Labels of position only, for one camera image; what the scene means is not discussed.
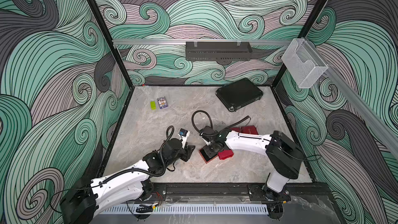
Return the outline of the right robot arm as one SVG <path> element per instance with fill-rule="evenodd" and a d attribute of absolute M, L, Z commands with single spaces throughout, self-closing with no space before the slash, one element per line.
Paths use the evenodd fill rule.
<path fill-rule="evenodd" d="M 253 196 L 260 201 L 284 204 L 291 200 L 286 184 L 299 177 L 301 163 L 304 161 L 303 150 L 283 132 L 274 131 L 272 134 L 247 134 L 235 131 L 237 125 L 250 120 L 246 116 L 220 131 L 213 129 L 210 115 L 203 110 L 195 111 L 191 116 L 191 123 L 199 136 L 205 141 L 199 153 L 202 159 L 209 163 L 214 158 L 220 160 L 233 156 L 234 150 L 244 150 L 267 156 L 273 170 L 263 187 L 254 185 L 249 189 Z"/>

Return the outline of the red jewelry box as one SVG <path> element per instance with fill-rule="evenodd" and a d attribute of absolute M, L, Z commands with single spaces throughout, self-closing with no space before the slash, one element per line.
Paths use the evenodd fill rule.
<path fill-rule="evenodd" d="M 217 153 L 213 153 L 211 155 L 208 155 L 206 153 L 206 151 L 204 150 L 204 148 L 201 148 L 199 150 L 200 156 L 202 157 L 202 159 L 204 160 L 205 164 L 208 164 L 209 162 L 211 162 L 212 160 L 214 160 L 218 154 Z"/>
<path fill-rule="evenodd" d="M 231 131 L 235 131 L 235 132 L 237 132 L 237 133 L 241 133 L 241 128 L 239 128 L 239 127 L 234 127 L 234 128 L 231 128 Z"/>

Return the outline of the red jewelry box lid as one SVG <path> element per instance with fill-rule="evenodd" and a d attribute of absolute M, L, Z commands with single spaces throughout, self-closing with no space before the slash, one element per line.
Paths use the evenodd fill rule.
<path fill-rule="evenodd" d="M 242 127 L 240 132 L 243 134 L 258 135 L 257 128 L 253 125 Z"/>

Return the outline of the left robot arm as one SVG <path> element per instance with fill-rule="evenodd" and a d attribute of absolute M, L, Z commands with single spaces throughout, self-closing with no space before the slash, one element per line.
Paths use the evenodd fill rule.
<path fill-rule="evenodd" d="M 189 145 L 190 132 L 180 129 L 173 138 L 174 127 L 168 127 L 166 139 L 158 150 L 146 154 L 135 164 L 114 174 L 99 178 L 81 177 L 64 191 L 60 201 L 65 224 L 88 224 L 105 210 L 129 200 L 146 200 L 154 192 L 153 177 L 161 177 L 177 160 L 187 162 L 195 146 Z"/>

